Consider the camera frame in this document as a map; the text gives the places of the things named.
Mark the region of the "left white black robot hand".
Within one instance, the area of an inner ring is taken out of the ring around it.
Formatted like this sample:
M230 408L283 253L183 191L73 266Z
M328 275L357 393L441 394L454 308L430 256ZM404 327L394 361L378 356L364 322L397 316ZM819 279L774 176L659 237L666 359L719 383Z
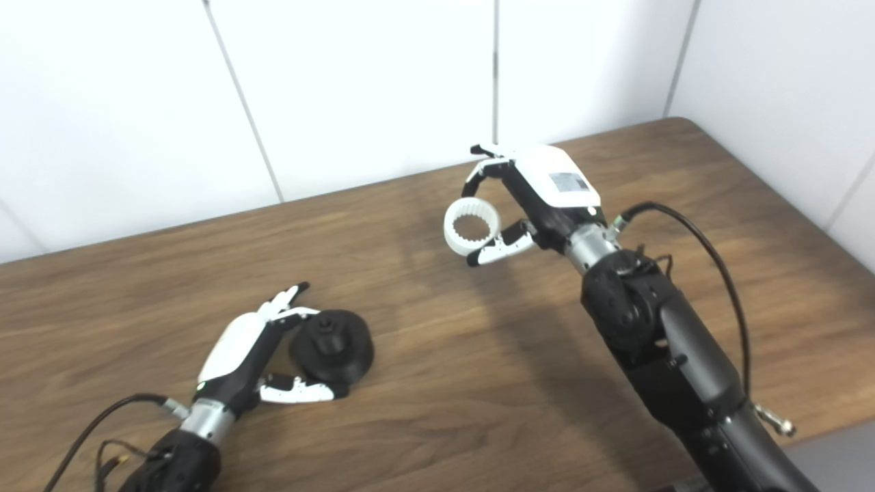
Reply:
M197 377L190 414L179 427L183 432L219 446L232 425L261 402L300 405L348 396L344 383L265 372L285 333L319 314L294 305L309 286L300 282L281 290L228 324Z

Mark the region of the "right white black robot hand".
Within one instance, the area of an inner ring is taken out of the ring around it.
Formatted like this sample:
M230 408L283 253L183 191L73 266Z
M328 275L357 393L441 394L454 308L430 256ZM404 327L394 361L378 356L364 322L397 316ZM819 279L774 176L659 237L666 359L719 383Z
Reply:
M470 267L493 264L534 246L565 256L585 276L600 260L621 247L609 238L602 200L569 153L549 144L501 150L475 144L481 156L463 184L461 196L472 198L488 178L499 180L525 218L492 234L466 256Z

